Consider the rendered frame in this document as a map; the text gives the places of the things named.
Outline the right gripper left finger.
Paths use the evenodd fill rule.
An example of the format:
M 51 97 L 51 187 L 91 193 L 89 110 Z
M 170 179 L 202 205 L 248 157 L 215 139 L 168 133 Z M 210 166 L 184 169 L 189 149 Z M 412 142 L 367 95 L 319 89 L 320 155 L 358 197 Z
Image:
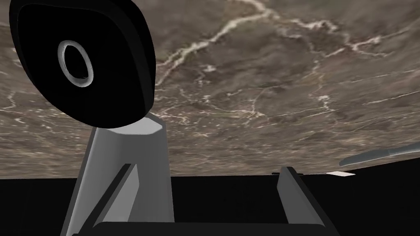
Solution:
M 83 223 L 85 235 L 101 222 L 127 222 L 139 189 L 136 164 L 124 164 Z

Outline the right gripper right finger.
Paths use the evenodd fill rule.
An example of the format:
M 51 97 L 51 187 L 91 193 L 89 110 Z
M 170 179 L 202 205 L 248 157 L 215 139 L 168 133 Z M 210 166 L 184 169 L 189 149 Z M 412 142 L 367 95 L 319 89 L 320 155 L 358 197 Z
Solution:
M 292 167 L 280 170 L 277 190 L 290 225 L 300 226 L 306 236 L 339 236 L 336 227 Z

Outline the grey table knife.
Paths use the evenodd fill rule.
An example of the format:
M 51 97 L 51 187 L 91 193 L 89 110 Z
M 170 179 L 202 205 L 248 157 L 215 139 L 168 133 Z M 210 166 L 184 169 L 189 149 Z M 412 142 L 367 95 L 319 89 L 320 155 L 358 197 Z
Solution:
M 364 163 L 367 161 L 382 159 L 385 157 L 409 154 L 409 153 L 414 153 L 414 152 L 420 152 L 420 142 L 413 143 L 406 146 L 396 147 L 396 148 L 372 150 L 372 151 L 356 154 L 353 156 L 349 156 L 341 160 L 339 162 L 339 166 L 343 167 L 343 166 L 348 166 L 348 165 L 353 165 L 353 164 L 358 164 L 358 163 Z

